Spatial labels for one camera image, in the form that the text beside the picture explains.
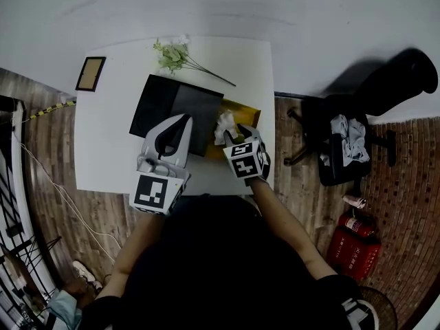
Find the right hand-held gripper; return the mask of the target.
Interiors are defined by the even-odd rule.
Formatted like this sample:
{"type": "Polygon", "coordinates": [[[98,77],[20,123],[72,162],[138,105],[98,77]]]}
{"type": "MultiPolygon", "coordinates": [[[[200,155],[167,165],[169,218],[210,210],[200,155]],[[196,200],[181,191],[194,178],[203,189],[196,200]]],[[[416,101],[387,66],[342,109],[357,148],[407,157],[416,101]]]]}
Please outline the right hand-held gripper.
{"type": "Polygon", "coordinates": [[[245,181],[257,178],[267,183],[270,173],[271,158],[266,151],[260,132],[252,126],[237,124],[237,128],[244,137],[237,142],[229,130],[223,132],[225,158],[230,169],[237,179],[245,181]]]}

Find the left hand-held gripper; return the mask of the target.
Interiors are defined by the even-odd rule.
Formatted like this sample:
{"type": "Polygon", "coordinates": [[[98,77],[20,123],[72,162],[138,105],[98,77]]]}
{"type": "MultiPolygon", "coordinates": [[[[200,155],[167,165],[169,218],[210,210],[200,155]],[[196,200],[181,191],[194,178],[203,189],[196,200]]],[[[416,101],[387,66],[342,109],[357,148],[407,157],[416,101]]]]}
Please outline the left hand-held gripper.
{"type": "Polygon", "coordinates": [[[190,179],[186,163],[192,128],[192,117],[180,114],[146,134],[129,195],[131,207],[158,215],[172,212],[190,179]]]}

